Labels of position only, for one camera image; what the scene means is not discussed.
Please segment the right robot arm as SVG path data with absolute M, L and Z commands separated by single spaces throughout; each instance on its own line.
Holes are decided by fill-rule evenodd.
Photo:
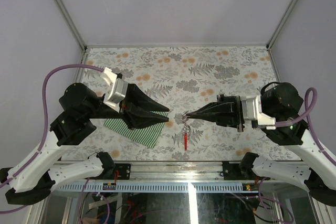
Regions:
M 232 179 L 271 178 L 306 191 L 313 199 L 335 206 L 335 155 L 317 138 L 310 121 L 310 112 L 317 100 L 314 88 L 302 98 L 287 82 L 271 82 L 256 96 L 218 95 L 187 119 L 213 122 L 218 126 L 244 130 L 246 122 L 262 130 L 275 144 L 295 153 L 306 167 L 285 165 L 256 153 L 247 152 L 236 168 L 228 163 L 223 175 Z

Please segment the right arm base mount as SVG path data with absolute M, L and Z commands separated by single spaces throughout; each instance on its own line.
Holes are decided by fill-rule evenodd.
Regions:
M 240 163 L 222 161 L 222 171 L 219 173 L 224 180 L 248 180 L 248 175 L 239 168 Z

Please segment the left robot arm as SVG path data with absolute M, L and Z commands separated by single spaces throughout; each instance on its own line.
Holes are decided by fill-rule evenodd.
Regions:
M 65 152 L 78 146 L 96 130 L 93 119 L 121 119 L 130 130 L 145 129 L 169 119 L 169 109 L 142 92 L 136 84 L 99 97 L 82 83 L 70 85 L 59 99 L 63 108 L 50 125 L 45 142 L 19 165 L 1 169 L 1 183 L 9 185 L 5 197 L 10 205 L 33 205 L 58 187 L 85 178 L 109 179 L 116 169 L 107 152 L 98 152 L 83 162 L 54 167 Z

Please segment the red keyring fob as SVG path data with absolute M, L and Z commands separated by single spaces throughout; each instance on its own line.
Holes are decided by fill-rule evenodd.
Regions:
M 188 133 L 184 132 L 184 150 L 187 151 Z

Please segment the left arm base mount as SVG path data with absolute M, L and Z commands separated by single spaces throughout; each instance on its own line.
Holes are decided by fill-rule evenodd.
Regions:
M 129 180 L 131 175 L 131 164 L 117 163 L 114 169 L 115 180 Z

